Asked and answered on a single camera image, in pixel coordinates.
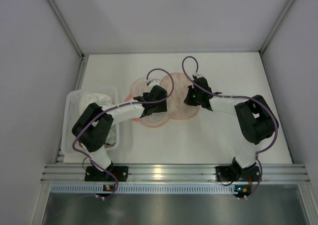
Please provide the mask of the floral pink laundry bag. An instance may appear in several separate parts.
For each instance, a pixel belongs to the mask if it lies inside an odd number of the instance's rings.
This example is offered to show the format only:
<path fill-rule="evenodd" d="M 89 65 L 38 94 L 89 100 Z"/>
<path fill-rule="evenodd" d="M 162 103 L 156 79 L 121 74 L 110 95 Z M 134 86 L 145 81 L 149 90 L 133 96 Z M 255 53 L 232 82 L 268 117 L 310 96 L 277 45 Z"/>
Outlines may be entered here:
<path fill-rule="evenodd" d="M 199 107 L 188 106 L 184 103 L 187 96 L 188 86 L 190 81 L 182 73 L 171 73 L 174 81 L 174 91 L 172 96 L 167 99 L 167 112 L 154 113 L 150 116 L 143 118 L 131 119 L 138 121 L 147 127 L 159 127 L 165 124 L 169 119 L 190 119 L 199 112 Z M 172 89 L 172 83 L 169 76 L 165 76 L 161 79 L 160 85 L 169 93 Z M 130 94 L 125 101 L 128 101 L 136 96 L 141 96 L 147 90 L 146 80 L 141 78 L 136 80 L 130 86 Z"/>

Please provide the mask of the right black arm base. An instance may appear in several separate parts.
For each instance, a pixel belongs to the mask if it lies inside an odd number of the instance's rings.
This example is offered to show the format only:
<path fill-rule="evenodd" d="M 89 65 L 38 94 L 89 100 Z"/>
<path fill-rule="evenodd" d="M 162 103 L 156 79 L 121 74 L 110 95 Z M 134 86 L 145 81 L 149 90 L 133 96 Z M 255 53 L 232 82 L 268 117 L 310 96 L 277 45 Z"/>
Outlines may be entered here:
<path fill-rule="evenodd" d="M 257 182 L 260 179 L 260 168 L 256 164 L 241 168 L 239 165 L 223 165 L 216 167 L 218 182 Z"/>

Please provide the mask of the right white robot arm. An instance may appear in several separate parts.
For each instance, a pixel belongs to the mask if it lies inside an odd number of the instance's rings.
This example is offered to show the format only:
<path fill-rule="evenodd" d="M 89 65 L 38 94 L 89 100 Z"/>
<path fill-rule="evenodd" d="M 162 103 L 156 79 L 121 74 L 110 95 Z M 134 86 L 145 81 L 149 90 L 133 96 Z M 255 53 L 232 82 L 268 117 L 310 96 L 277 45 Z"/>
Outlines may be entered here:
<path fill-rule="evenodd" d="M 184 104 L 237 118 L 244 139 L 232 165 L 241 169 L 255 165 L 260 145 L 278 130 L 277 120 L 263 96 L 221 96 L 220 92 L 213 93 L 207 80 L 199 74 L 193 75 Z"/>

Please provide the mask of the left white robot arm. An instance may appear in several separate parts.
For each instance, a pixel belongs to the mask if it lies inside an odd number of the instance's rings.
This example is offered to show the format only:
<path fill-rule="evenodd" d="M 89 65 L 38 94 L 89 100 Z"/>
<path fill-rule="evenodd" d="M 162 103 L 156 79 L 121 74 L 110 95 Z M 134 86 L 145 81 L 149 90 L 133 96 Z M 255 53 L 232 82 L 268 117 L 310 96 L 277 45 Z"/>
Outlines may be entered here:
<path fill-rule="evenodd" d="M 111 127 L 130 119 L 166 112 L 166 101 L 171 95 L 171 92 L 167 93 L 166 89 L 155 85 L 150 92 L 105 110 L 96 103 L 90 104 L 72 128 L 76 137 L 72 143 L 73 150 L 89 158 L 97 170 L 110 174 L 112 161 L 104 143 Z"/>

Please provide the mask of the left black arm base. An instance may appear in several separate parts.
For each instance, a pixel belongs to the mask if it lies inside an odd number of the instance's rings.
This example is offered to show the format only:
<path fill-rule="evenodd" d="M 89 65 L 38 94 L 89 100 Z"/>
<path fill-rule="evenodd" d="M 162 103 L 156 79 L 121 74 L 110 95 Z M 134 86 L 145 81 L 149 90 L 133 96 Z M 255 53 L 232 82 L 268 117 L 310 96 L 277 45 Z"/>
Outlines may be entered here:
<path fill-rule="evenodd" d="M 110 173 L 113 174 L 114 177 L 119 182 L 126 182 L 128 178 L 128 167 L 127 166 L 111 166 Z M 86 182 L 114 182 L 115 179 L 105 171 L 100 171 L 95 166 L 88 166 L 86 168 L 86 173 L 84 177 L 84 181 Z"/>

